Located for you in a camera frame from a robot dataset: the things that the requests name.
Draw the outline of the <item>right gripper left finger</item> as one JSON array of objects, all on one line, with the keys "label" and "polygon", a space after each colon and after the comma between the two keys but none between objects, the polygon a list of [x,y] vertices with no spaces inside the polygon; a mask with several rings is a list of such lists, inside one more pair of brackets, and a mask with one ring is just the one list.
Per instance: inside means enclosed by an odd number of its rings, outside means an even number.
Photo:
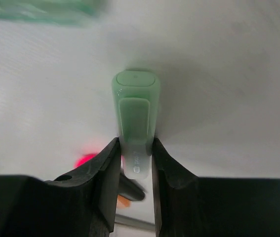
[{"label": "right gripper left finger", "polygon": [[107,237],[119,179],[118,138],[53,181],[0,175],[0,237]]}]

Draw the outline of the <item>mint L-point highlighter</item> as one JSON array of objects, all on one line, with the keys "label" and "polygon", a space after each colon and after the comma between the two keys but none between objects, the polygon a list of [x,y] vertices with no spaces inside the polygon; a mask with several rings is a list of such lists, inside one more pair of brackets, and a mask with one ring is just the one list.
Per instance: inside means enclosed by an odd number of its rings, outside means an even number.
[{"label": "mint L-point highlighter", "polygon": [[129,179],[145,179],[159,111],[160,80],[149,71],[125,70],[112,80],[122,168]]}]

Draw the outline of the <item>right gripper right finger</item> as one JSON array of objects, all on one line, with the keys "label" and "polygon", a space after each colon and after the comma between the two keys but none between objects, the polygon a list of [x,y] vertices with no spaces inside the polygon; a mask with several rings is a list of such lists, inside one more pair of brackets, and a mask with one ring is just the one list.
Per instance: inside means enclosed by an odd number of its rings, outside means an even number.
[{"label": "right gripper right finger", "polygon": [[159,237],[280,237],[280,179],[198,177],[152,146]]}]

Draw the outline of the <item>pink cap black highlighter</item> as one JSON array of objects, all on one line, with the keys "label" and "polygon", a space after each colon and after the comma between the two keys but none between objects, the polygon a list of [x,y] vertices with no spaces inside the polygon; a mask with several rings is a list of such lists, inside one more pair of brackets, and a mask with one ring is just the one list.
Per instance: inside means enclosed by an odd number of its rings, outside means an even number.
[{"label": "pink cap black highlighter", "polygon": [[[98,153],[89,153],[79,158],[74,168],[92,160]],[[118,188],[118,197],[123,197],[129,201],[143,201],[146,197],[144,189],[136,182],[128,179],[122,172],[120,173],[120,183]]]}]

